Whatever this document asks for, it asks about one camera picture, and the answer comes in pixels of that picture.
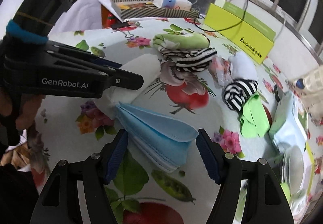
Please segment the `person's left hand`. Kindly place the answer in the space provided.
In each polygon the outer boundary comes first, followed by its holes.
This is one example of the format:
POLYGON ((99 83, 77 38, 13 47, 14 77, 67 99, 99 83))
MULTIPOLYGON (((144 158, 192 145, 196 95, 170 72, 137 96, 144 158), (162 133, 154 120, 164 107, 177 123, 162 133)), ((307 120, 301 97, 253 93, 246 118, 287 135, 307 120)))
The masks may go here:
MULTIPOLYGON (((32 95, 27 98, 25 103, 20 108, 20 115, 16 119, 16 129, 28 129, 36 117, 36 114, 41 107, 42 101, 46 98, 45 95, 32 95)), ((1 89, 1 115, 8 116, 12 112, 12 103, 9 96, 1 89)))

